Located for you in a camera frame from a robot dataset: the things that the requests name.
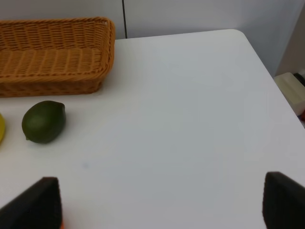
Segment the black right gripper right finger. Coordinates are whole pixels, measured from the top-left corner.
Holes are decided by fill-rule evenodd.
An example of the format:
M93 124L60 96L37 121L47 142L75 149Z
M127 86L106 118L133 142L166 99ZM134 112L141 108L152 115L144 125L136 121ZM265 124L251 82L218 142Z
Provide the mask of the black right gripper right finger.
M305 187L281 172L267 172L262 214L267 229L303 229Z

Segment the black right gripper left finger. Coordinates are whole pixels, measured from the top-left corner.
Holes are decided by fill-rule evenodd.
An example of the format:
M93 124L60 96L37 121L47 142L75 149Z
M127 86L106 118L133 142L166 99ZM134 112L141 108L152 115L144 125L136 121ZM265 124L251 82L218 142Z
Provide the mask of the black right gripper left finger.
M43 177L0 208L2 229L61 229L59 180Z

